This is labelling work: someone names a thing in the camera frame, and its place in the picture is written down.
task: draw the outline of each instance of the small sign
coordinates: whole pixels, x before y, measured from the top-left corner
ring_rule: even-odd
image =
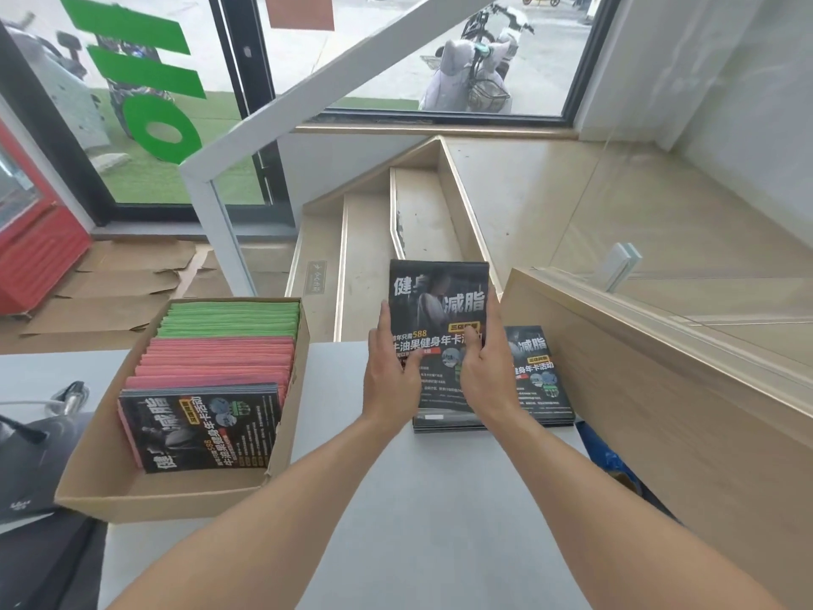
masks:
[[[327,261],[308,261],[305,280],[305,295],[324,293],[324,280],[328,277]]]

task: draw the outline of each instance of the concrete pavement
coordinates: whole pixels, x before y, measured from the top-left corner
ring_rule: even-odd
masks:
[[[189,44],[191,56],[162,51],[161,58],[170,64],[197,70],[207,91],[232,91],[229,73],[211,18],[207,0],[99,0],[120,3],[129,8],[180,23]],[[417,0],[333,0],[336,31],[271,29],[264,0],[258,0],[263,34],[266,40],[271,75],[277,93],[282,93],[310,75],[361,39],[370,36],[388,22],[397,19]],[[558,115],[581,58],[589,27],[579,24],[583,12],[574,10],[569,0],[551,8],[547,2],[523,6],[520,0],[502,0],[503,4],[521,8],[534,25],[536,34],[524,32],[520,50],[506,78],[514,98],[517,114]],[[31,31],[56,42],[56,30],[76,33],[58,0],[0,0],[0,16],[19,20],[26,11],[36,20]],[[391,69],[354,90],[348,96],[366,98],[399,98],[420,100],[432,76],[432,70],[421,55],[433,55],[447,39],[458,38],[462,21],[445,34],[407,55]],[[507,25],[503,17],[493,17],[489,30],[494,35]],[[87,44],[92,35],[77,36]],[[82,62],[89,73],[91,87],[106,87],[106,82],[93,67],[86,53]]]

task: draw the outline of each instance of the staircase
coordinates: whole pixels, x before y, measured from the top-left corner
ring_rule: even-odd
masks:
[[[306,205],[287,294],[302,297],[311,340],[366,339],[393,258],[491,263],[440,136]],[[313,288],[322,265],[324,286]],[[502,294],[493,268],[491,282]]]

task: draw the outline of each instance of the stack of green paper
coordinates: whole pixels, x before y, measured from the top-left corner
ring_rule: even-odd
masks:
[[[299,327],[298,302],[190,302],[174,304],[158,338],[290,336]]]

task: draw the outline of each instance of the cardboard box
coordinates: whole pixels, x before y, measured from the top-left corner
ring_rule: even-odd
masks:
[[[118,413],[119,391],[173,304],[191,302],[300,302],[293,369],[268,470],[229,469],[162,472],[137,467]],[[105,522],[140,522],[217,516],[288,468],[299,414],[310,334],[298,297],[176,299],[166,302],[130,350],[107,388],[56,490],[58,504]]]

